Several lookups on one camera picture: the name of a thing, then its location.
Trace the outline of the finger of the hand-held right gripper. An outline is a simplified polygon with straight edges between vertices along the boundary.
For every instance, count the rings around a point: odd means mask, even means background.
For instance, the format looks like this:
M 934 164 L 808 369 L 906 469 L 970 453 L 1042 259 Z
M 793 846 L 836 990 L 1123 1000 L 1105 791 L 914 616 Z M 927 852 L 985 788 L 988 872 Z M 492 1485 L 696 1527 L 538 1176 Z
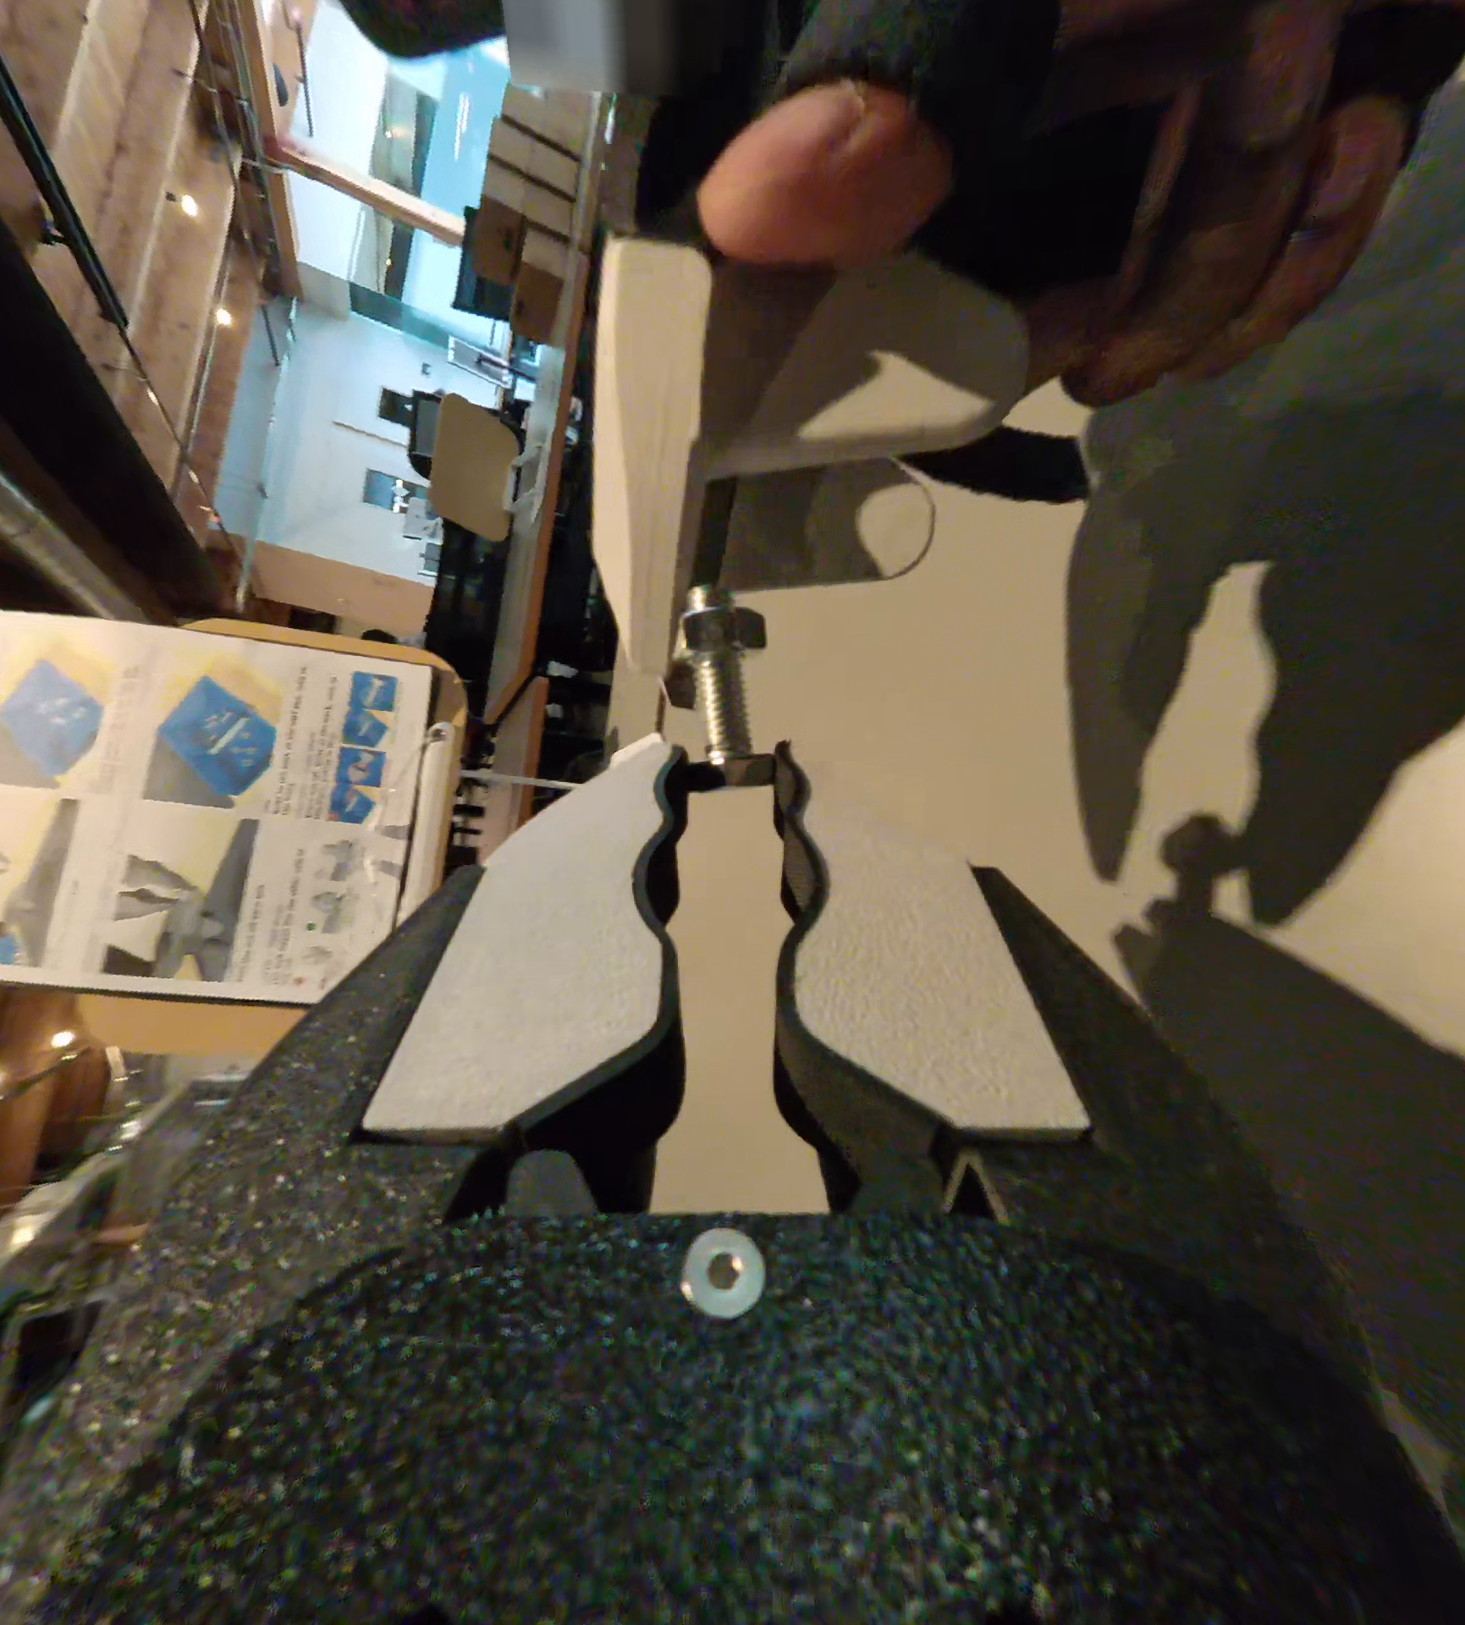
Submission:
M 712 269 L 696 246 L 607 238 L 594 349 L 592 522 L 625 663 L 661 680 L 699 436 Z

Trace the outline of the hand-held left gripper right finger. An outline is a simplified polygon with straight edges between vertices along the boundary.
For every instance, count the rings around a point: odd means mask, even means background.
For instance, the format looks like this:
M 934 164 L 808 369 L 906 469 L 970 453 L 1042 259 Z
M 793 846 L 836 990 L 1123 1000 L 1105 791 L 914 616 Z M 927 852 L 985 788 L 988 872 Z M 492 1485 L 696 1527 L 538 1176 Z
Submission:
M 970 864 L 775 750 L 781 1069 L 831 1138 L 1080 1138 L 1090 1120 Z

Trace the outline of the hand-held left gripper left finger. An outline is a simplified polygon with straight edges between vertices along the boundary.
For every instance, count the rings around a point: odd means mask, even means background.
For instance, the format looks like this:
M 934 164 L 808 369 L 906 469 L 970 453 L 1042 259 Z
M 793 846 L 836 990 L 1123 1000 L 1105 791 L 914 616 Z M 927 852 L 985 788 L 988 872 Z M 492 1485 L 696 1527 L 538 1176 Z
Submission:
M 640 1064 L 678 1023 L 684 752 L 622 747 L 482 864 L 359 1127 L 494 1138 Z

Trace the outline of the silver hex bolt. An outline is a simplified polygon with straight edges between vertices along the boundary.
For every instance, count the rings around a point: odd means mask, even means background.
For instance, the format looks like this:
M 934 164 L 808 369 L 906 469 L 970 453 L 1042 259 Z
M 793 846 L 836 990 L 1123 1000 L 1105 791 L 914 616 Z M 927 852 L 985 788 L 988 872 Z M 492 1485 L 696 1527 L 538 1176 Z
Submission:
M 665 685 L 673 701 L 684 693 L 693 698 L 704 724 L 706 758 L 714 767 L 755 752 L 742 666 L 765 647 L 758 611 L 717 584 L 688 589 Z

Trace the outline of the person's right hand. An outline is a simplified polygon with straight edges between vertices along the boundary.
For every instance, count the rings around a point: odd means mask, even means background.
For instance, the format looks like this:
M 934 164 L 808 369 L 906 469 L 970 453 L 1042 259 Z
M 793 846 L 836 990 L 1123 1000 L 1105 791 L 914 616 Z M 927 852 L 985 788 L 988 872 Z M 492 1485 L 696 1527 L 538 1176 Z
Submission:
M 1028 387 L 1108 405 L 1281 341 L 1364 249 L 1465 3 L 890 3 L 839 50 L 809 27 L 776 100 L 696 190 L 721 254 L 847 267 L 952 226 L 1021 233 L 1023 147 L 1161 111 L 1107 275 L 1042 279 Z

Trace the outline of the beige tablet on stand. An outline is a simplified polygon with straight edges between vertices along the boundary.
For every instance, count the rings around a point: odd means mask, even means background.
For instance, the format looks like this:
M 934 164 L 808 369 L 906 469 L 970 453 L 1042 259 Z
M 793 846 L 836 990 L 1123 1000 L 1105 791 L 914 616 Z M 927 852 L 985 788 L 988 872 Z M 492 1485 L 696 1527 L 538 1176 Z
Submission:
M 441 395 L 428 482 L 431 510 L 477 538 L 509 538 L 517 456 L 507 420 L 463 395 Z

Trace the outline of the stack of cardboard boxes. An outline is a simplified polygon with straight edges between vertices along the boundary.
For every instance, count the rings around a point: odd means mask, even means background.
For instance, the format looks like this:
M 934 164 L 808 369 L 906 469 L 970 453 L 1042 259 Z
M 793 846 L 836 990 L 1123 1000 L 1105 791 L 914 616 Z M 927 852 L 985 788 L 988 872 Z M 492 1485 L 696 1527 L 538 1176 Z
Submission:
M 491 126 L 463 257 L 510 335 L 566 349 L 584 252 L 588 132 L 504 109 Z

